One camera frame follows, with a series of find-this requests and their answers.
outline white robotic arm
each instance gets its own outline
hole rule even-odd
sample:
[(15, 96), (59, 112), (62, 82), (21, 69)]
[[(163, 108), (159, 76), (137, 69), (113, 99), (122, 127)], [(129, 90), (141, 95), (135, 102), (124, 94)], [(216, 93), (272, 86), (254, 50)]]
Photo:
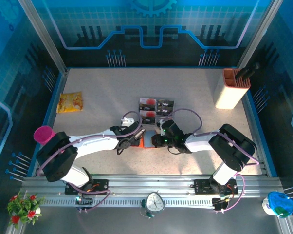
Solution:
[[(57, 133), (37, 155), (40, 165), (54, 155), (64, 145), (71, 145), (55, 156), (43, 169), (49, 182), (63, 180), (76, 187), (87, 190), (92, 178), (85, 168), (78, 168), (74, 161), (84, 155), (102, 150), (117, 150), (120, 154), (134, 143), (140, 142), (145, 129), (133, 119), (124, 119), (121, 127), (111, 127), (101, 133), (86, 136), (67, 136), (64, 132)], [(180, 153), (192, 153), (203, 150), (214, 150), (223, 160), (208, 181), (210, 189), (220, 194), (223, 186), (240, 172), (256, 150), (255, 144), (229, 124), (219, 130), (194, 135), (184, 134), (173, 120), (160, 122), (161, 134), (152, 137), (155, 148), (175, 147)]]

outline card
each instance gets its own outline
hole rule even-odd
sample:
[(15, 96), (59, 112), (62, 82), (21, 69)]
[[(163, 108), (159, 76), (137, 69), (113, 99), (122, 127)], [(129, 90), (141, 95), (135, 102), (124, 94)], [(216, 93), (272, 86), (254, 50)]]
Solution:
[(156, 105), (156, 99), (153, 99), (153, 98), (140, 98), (140, 104)]
[(174, 110), (173, 107), (158, 106), (156, 114), (161, 115), (161, 116), (167, 116), (171, 112), (173, 112), (173, 110)]
[(143, 124), (155, 124), (155, 111), (140, 111)]
[(152, 136), (156, 135), (155, 130), (146, 131), (143, 134), (143, 148), (155, 148), (152, 145)]
[(140, 104), (139, 110), (140, 111), (155, 111), (155, 105), (147, 105), (147, 104)]
[(165, 106), (165, 107), (173, 107), (174, 106), (174, 101), (170, 100), (158, 100), (157, 101), (158, 106)]

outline cable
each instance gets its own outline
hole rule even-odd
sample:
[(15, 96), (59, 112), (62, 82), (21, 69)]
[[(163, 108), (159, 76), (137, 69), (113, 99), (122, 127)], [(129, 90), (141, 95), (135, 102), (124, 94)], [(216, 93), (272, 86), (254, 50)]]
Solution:
[(105, 199), (108, 198), (108, 196), (111, 194), (111, 190), (109, 189), (106, 189), (106, 190), (103, 190), (103, 191), (98, 191), (98, 192), (86, 192), (86, 191), (83, 191), (81, 189), (79, 189), (78, 187), (76, 187), (75, 185), (71, 184), (71, 183), (68, 183), (70, 186), (72, 186), (72, 188), (74, 188), (76, 191), (82, 193), (82, 194), (102, 194), (102, 193), (108, 193), (101, 201), (99, 201), (98, 204), (96, 204), (95, 206), (91, 207), (91, 208), (88, 208), (88, 209), (83, 209), (84, 212), (88, 212), (88, 211), (91, 211), (93, 209), (95, 209), (97, 206), (99, 206), (102, 202), (105, 201)]
[(80, 143), (82, 141), (85, 141), (85, 140), (90, 140), (90, 139), (96, 139), (96, 138), (105, 138), (105, 137), (110, 137), (110, 138), (121, 138), (121, 137), (128, 137), (132, 134), (134, 134), (135, 132), (137, 132), (140, 127), (141, 127), (141, 124), (142, 124), (142, 118), (140, 116), (140, 114), (136, 111), (128, 111), (126, 114), (123, 115), (122, 117), (122, 120), (125, 118), (126, 115), (130, 114), (130, 113), (135, 113), (138, 117), (139, 117), (139, 124), (138, 124), (138, 127), (133, 130), (131, 133), (127, 133), (127, 134), (124, 134), (124, 135), (92, 135), (92, 136), (86, 136), (84, 138), (81, 138), (81, 139), (78, 139), (78, 140), (75, 140), (65, 146), (63, 146), (62, 148), (58, 149), (53, 155), (51, 155), (40, 167), (39, 169), (37, 170), (37, 173), (36, 175), (39, 176), (40, 172), (46, 167), (46, 165), (51, 161), (53, 160), (54, 157), (56, 157), (60, 152), (62, 152), (63, 150), (65, 150), (66, 148), (70, 147), (71, 145), (74, 145), (74, 144), (77, 144), (77, 143)]
[(173, 153), (173, 152), (171, 152), (169, 149), (171, 149), (172, 148), (172, 146), (168, 146), (167, 147), (167, 149), (168, 149), (168, 152), (170, 152), (172, 155), (179, 155), (179, 154), (181, 154), (180, 152), (179, 153)]
[(174, 110), (173, 112), (171, 112), (171, 113), (166, 117), (166, 119), (168, 119), (169, 116), (172, 116), (172, 114), (175, 113), (175, 112), (177, 112), (177, 111), (190, 111), (190, 112), (194, 113), (194, 114), (200, 119), (200, 122), (201, 122), (200, 126), (199, 126), (197, 129), (195, 129), (195, 130), (193, 131), (192, 134), (196, 133), (199, 129), (202, 128), (202, 126), (203, 126), (203, 121), (202, 121), (200, 115), (197, 114), (195, 111), (193, 111), (193, 110), (191, 110), (191, 109), (188, 109), (188, 108), (179, 108), (179, 109), (177, 109), (177, 110)]
[(222, 136), (224, 139), (226, 139), (227, 141), (229, 141), (231, 144), (233, 144), (233, 145), (234, 145), (239, 151), (241, 151), (243, 154), (245, 154), (248, 158), (250, 158), (250, 159), (252, 159), (253, 161), (255, 161), (255, 163), (248, 163), (248, 164), (246, 164), (245, 166), (259, 165), (259, 164), (260, 164), (259, 161), (258, 161), (257, 159), (255, 159), (254, 157), (252, 157), (249, 153), (247, 153), (245, 150), (243, 150), (241, 147), (239, 147), (234, 141), (232, 141), (229, 137), (227, 137), (225, 134), (223, 134), (223, 133), (221, 133), (221, 132), (209, 132), (209, 133), (202, 133), (202, 134), (197, 134), (197, 135), (195, 135), (195, 133), (196, 133), (199, 129), (202, 128), (202, 126), (203, 126), (203, 121), (202, 121), (200, 115), (199, 115), (198, 113), (196, 113), (195, 111), (191, 110), (191, 109), (188, 109), (188, 108), (179, 108), (179, 109), (174, 110), (173, 112), (171, 112), (171, 113), (166, 117), (166, 119), (167, 119), (169, 116), (171, 116), (173, 113), (175, 113), (175, 112), (177, 112), (177, 111), (181, 111), (181, 110), (190, 111), (190, 112), (194, 113), (194, 114), (200, 119), (200, 122), (201, 122), (200, 126), (199, 126), (197, 129), (195, 129), (195, 130), (193, 131), (193, 133), (192, 133), (195, 137), (206, 136), (206, 135), (209, 135), (209, 134), (218, 134), (218, 135)]
[(233, 195), (233, 197), (232, 198), (234, 198), (234, 191), (233, 191), (233, 189), (231, 188), (231, 186), (230, 185), (227, 185), (227, 187), (232, 191), (232, 195)]
[(202, 137), (202, 136), (206, 136), (206, 135), (210, 135), (210, 134), (220, 135), (221, 137), (223, 137), (224, 139), (226, 139), (228, 142), (230, 142), (232, 145), (234, 145), (239, 151), (241, 151), (243, 154), (245, 154), (248, 158), (250, 158), (253, 161), (255, 161), (255, 163), (247, 163), (245, 166), (259, 165), (260, 164), (257, 159), (255, 159), (254, 157), (252, 157), (249, 153), (247, 153), (245, 150), (243, 150), (241, 147), (239, 147), (234, 141), (232, 141), (229, 137), (227, 137), (225, 134), (223, 134), (221, 132), (201, 133), (201, 134), (197, 134), (197, 135), (194, 135), (194, 136), (195, 137)]
[(143, 217), (147, 217), (147, 216), (145, 216), (145, 215), (143, 215), (143, 214), (141, 213), (141, 208), (142, 208), (142, 201), (140, 202), (139, 213), (140, 213)]
[(87, 190), (87, 192), (91, 192), (95, 189), (95, 187), (99, 186), (99, 184), (94, 184), (90, 189)]
[(237, 176), (240, 176), (242, 178), (242, 180), (243, 180), (243, 189), (242, 189), (242, 192), (240, 193), (240, 196), (238, 197), (238, 200), (231, 207), (226, 208), (226, 209), (222, 210), (221, 212), (228, 211), (228, 210), (232, 209), (233, 207), (235, 207), (239, 203), (239, 201), (241, 200), (241, 198), (242, 198), (242, 196), (244, 194), (244, 191), (245, 191), (245, 178), (241, 174), (237, 174)]

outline black bracket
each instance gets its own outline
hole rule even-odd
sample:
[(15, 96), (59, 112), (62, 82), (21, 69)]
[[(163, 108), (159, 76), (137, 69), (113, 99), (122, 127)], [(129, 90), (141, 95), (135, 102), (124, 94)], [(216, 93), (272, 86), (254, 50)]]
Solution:
[(211, 188), (209, 179), (195, 179), (194, 184), (191, 184), (190, 187), (194, 188), (195, 195), (230, 195), (232, 194), (232, 191), (230, 188), (228, 188), (227, 185), (231, 187), (234, 195), (238, 194), (238, 187), (236, 184), (236, 180), (234, 179), (229, 180), (225, 185), (219, 185), (219, 192)]
[[(93, 190), (91, 192), (99, 192), (109, 188), (109, 181), (107, 179), (94, 179), (92, 180)], [(72, 188), (69, 184), (65, 186), (64, 194), (66, 195), (77, 195), (79, 192)]]

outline speckled surface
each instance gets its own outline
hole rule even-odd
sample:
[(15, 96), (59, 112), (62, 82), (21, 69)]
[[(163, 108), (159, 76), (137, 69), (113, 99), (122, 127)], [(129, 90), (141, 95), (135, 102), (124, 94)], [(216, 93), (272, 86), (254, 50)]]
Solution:
[[(221, 73), (221, 69), (185, 68), (71, 69), (63, 93), (82, 91), (84, 111), (58, 114), (54, 130), (75, 136), (101, 132), (120, 125), (127, 111), (138, 111), (140, 98), (151, 97), (172, 99), (175, 108), (198, 112), (203, 120), (201, 133), (229, 123), (251, 139), (241, 102), (233, 110), (214, 106), (213, 91)], [(199, 125), (191, 112), (176, 113), (175, 121), (185, 133)], [(100, 174), (212, 174), (221, 159), (212, 151), (172, 155), (167, 148), (131, 147), (120, 156), (115, 151), (101, 151), (75, 163)], [(261, 170), (250, 166), (242, 173), (261, 174)]]

